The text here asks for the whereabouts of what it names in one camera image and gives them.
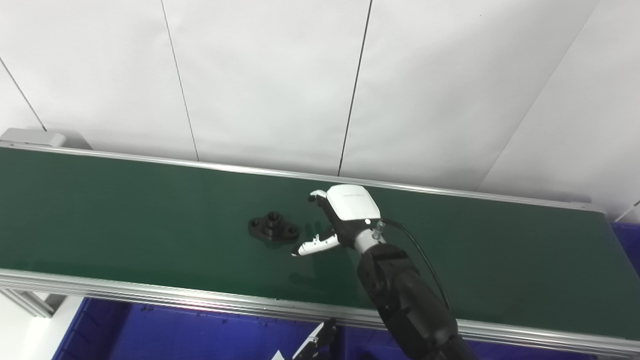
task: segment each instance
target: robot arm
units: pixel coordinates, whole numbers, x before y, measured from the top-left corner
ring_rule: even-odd
[[[317,201],[333,229],[292,250],[302,256],[343,245],[360,255],[358,278],[380,318],[402,351],[412,359],[473,360],[458,334],[458,324],[444,303],[420,278],[407,253],[385,243],[380,211],[362,186],[335,185],[316,190]]]

